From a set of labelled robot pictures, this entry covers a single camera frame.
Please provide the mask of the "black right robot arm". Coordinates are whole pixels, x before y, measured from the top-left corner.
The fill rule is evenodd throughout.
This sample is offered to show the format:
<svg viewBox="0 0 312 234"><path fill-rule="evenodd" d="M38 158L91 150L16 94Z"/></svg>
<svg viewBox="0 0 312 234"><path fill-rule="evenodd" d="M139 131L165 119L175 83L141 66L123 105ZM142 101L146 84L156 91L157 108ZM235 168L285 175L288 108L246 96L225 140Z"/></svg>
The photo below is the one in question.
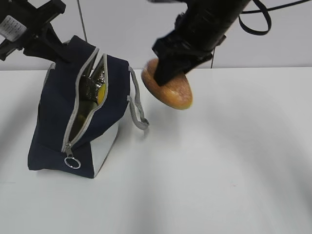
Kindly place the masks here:
<svg viewBox="0 0 312 234"><path fill-rule="evenodd" d="M213 49L249 4L247 0L188 0L173 31L158 38L152 50L158 57L154 79L163 86L212 59Z"/></svg>

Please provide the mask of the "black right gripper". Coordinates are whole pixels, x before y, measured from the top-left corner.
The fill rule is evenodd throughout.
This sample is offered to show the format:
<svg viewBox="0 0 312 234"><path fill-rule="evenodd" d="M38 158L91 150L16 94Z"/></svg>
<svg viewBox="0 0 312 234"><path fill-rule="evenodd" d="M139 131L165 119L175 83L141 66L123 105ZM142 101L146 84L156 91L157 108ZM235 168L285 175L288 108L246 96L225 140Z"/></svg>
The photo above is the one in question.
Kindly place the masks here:
<svg viewBox="0 0 312 234"><path fill-rule="evenodd" d="M202 14L178 15L174 30L158 38L152 47L158 58L154 80L163 86L174 77L210 61L213 50L225 38L222 29L215 25L215 18Z"/></svg>

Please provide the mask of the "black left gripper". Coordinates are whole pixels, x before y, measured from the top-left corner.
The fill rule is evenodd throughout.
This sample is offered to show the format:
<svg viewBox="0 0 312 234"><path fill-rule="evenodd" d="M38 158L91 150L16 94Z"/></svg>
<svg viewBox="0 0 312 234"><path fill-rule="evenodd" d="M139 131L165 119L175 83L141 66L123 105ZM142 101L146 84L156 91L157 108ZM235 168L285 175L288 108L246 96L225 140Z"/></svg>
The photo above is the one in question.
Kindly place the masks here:
<svg viewBox="0 0 312 234"><path fill-rule="evenodd" d="M36 8L27 0L2 0L0 2L0 59L16 50L26 56L56 62L72 61L67 46L56 35L51 21L65 12L66 5L60 0L50 0Z"/></svg>

